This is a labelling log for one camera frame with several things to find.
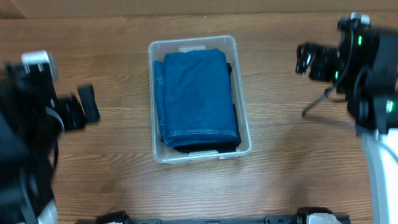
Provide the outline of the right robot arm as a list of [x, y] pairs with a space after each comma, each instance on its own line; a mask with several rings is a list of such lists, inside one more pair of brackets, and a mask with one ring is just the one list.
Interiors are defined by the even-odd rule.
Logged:
[[368, 16], [340, 19], [337, 47], [306, 42], [297, 47], [295, 71], [345, 95], [366, 156], [374, 223], [397, 223], [397, 31], [373, 27]]

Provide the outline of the black cloth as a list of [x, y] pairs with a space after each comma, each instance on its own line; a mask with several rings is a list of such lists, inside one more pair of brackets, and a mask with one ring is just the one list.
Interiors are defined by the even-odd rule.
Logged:
[[169, 146], [184, 153], [232, 152], [241, 143], [231, 93], [231, 64], [215, 64], [189, 84], [175, 109], [168, 109]]

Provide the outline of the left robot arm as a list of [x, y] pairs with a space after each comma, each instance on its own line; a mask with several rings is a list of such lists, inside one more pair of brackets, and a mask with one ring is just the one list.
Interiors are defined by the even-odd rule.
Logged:
[[57, 223], [58, 140], [97, 123], [92, 85], [63, 98], [50, 63], [5, 63], [1, 78], [1, 223]]

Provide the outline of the teal blue towel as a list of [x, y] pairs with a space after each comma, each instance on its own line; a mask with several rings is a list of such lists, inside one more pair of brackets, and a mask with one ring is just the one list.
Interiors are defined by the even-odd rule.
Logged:
[[239, 142], [231, 75], [219, 49], [167, 53], [154, 62], [155, 100], [167, 147], [222, 150]]

